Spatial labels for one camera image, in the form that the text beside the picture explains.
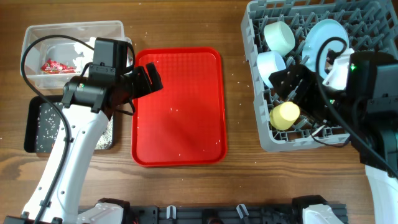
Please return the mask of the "light blue bowl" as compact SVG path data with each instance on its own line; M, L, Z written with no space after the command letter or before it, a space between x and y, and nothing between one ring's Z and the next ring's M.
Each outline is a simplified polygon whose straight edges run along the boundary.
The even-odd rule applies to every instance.
M276 51L260 53L257 56L257 67L262 81L268 88L273 88L269 77L274 72L286 69L286 65L282 56Z

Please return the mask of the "yellow cup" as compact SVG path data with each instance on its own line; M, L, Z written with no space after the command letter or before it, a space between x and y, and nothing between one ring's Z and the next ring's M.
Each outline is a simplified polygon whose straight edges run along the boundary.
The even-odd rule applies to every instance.
M291 101L276 106L269 113L271 125L278 130L289 129L299 116L300 108Z

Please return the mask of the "green bowl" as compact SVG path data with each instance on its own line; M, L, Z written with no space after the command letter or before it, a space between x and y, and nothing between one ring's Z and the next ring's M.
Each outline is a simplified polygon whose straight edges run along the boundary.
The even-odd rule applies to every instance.
M264 28L264 38L271 51L285 57L295 47L295 37L290 27L282 22L274 22Z

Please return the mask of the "white napkin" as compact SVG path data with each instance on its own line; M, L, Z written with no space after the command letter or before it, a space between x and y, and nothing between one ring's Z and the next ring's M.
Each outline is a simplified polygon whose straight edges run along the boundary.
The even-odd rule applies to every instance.
M78 54L78 56L75 59L73 59L72 62L75 67L75 72L81 73L82 70L84 69L84 66L87 63L93 61L94 51L78 42L75 43L73 46L74 46L75 52Z

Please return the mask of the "large light blue plate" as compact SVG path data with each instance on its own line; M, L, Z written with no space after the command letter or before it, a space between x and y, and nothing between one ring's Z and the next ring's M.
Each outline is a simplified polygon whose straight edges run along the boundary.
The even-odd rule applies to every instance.
M302 58L308 56L308 60L304 65L315 72L317 63L317 53L322 44L329 38L339 37L343 39L347 45L349 45L349 37L345 28L337 21L333 19L325 19L316 23L311 29L305 39L305 45L302 50ZM330 42L322 51L320 57L320 76L325 78L327 76L325 72L325 63L328 50L332 49L335 52L341 51L343 44L338 41Z

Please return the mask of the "red snack wrapper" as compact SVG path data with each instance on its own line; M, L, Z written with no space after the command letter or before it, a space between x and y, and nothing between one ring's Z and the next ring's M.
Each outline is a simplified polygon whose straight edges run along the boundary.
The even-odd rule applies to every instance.
M48 59L42 66L41 71L47 74L75 73L75 68L59 63L55 60Z

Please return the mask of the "white rice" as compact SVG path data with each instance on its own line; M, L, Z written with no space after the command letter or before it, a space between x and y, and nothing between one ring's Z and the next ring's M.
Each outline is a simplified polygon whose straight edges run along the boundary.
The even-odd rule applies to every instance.
M35 137L35 152L50 152L58 135L61 120L55 110L48 104L39 106L37 118L37 136ZM101 135L95 149L105 150L113 145L113 118L109 121L107 128Z

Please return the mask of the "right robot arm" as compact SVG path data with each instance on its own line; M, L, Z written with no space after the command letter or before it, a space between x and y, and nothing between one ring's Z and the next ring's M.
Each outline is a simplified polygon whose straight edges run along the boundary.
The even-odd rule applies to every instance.
M273 72L275 92L327 124L345 123L365 165L376 223L397 223L397 60L382 52L335 52L326 78L304 65Z

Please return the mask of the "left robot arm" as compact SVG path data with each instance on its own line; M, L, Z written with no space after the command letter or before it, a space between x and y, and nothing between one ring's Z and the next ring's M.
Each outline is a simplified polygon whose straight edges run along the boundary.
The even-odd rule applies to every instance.
M154 63L128 65L130 42L96 38L93 61L63 87L61 123L44 173L19 217L5 223L130 223L130 203L102 198L79 213L81 190L95 147L120 105L163 88Z

